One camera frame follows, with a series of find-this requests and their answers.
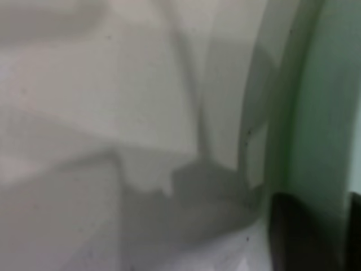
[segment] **black object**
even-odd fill
[[[311,216],[291,195],[272,199],[270,246],[274,271],[341,270]]]
[[[351,214],[346,247],[346,270],[361,270],[361,196],[351,196]]]

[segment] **white surface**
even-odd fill
[[[290,25],[290,2],[276,25]],[[150,270],[253,216],[235,169],[267,1],[174,1],[177,25],[159,3],[0,1],[2,271]],[[193,90],[172,31],[191,48]],[[285,38],[263,42],[277,66]],[[194,90],[208,160],[197,158]],[[256,232],[265,248],[265,230]],[[251,251],[245,233],[234,236]],[[247,256],[250,270],[269,269],[260,251]]]
[[[250,271],[271,270],[268,256],[267,229],[257,221],[242,232],[225,235],[197,250],[188,251],[181,259],[169,261],[160,270],[173,271]]]

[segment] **white wall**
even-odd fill
[[[1,270],[150,270],[248,226],[298,7],[270,2],[259,37],[267,0],[1,0]],[[268,270],[259,227],[207,253]]]

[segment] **light green surface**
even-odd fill
[[[297,99],[288,188],[310,207],[338,253],[344,243],[360,79],[361,1],[326,1]]]

